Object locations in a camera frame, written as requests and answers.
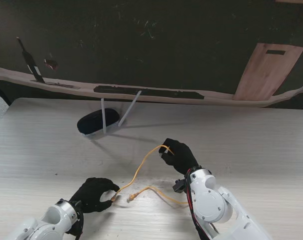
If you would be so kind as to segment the right black gloved robot hand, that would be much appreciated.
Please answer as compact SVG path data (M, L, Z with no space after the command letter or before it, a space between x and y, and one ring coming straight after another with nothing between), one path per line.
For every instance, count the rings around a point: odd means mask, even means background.
M185 175L189 169L199 166L190 148L171 138L167 138L164 143L166 147L160 147L158 152L160 157L169 166L173 166L176 171Z

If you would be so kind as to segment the left black gloved robot hand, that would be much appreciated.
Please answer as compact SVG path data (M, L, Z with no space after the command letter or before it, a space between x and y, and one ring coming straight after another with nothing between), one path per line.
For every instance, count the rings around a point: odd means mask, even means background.
M69 200L70 202L81 202L82 211L85 214L93 212L102 212L111 207L113 201L106 200L101 202L103 193L108 191L117 192L120 187L114 184L110 179L90 177L81 185L76 193Z

